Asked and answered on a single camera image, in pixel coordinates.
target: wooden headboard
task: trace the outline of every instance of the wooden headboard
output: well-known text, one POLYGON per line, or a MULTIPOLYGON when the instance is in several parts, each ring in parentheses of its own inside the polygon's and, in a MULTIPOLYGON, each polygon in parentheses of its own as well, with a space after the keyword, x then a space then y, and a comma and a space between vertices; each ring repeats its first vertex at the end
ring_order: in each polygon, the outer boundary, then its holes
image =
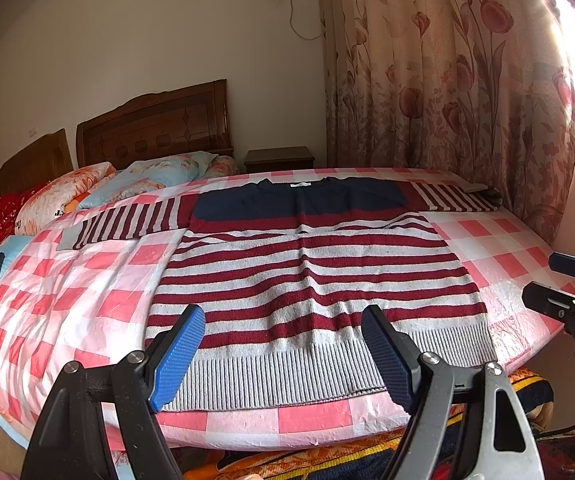
POLYGON ((196 152, 232 155, 226 80, 145 94, 76 128, 79 168, 196 152))
POLYGON ((66 131, 39 137, 4 162, 0 169, 0 195, 22 193, 72 171, 66 131))

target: wooden cabinet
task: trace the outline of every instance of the wooden cabinet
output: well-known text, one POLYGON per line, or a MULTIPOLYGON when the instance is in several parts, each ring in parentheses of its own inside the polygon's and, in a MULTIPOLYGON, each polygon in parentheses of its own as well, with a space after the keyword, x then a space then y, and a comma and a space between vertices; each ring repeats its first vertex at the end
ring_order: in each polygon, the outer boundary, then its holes
POLYGON ((314 156, 305 146, 250 150, 245 157, 245 171, 248 173, 312 168, 314 168, 314 156))

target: striped sweater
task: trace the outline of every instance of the striped sweater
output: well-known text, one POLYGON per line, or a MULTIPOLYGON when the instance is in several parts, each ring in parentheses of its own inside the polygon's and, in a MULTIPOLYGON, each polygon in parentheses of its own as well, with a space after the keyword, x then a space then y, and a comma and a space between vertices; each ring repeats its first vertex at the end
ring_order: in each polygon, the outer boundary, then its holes
POLYGON ((382 390, 360 336, 372 303, 452 364, 494 358, 477 286, 419 214, 494 208, 445 185, 263 181, 108 209, 64 231, 60 247, 185 229, 146 344, 188 303, 205 310, 206 336, 165 409, 267 408, 382 390))

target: colorful blanket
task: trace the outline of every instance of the colorful blanket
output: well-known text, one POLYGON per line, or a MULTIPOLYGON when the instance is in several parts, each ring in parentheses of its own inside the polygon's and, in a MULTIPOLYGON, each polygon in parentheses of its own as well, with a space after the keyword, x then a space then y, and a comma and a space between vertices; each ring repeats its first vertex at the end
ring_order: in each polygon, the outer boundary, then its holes
MULTIPOLYGON (((270 178, 299 182, 325 176, 370 176, 406 182, 461 184, 448 172, 321 169, 244 174, 166 188, 117 204, 153 204, 180 194, 205 194, 270 178)), ((0 413, 29 438, 63 365, 116 363, 143 345, 154 291, 181 232, 108 240, 79 251, 57 251, 63 230, 113 206, 66 214, 29 243, 0 281, 0 413)), ((561 324, 528 311, 520 299, 531 280, 575 294, 575 279, 551 272, 551 249, 506 209, 427 212, 481 290, 500 362, 524 364, 561 324)), ((123 449, 113 407, 104 407, 111 449, 123 449)), ((165 412, 165 438, 180 446, 293 449, 331 444, 401 427, 407 415, 379 392, 322 404, 230 412, 165 412)))

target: tulip pattern curtain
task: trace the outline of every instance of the tulip pattern curtain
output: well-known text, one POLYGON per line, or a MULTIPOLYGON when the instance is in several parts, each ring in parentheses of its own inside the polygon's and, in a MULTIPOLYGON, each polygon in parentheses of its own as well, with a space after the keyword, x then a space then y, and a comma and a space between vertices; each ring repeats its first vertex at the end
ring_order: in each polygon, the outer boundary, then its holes
POLYGON ((321 0, 331 167, 453 171, 551 243, 575 99, 551 0, 321 0))

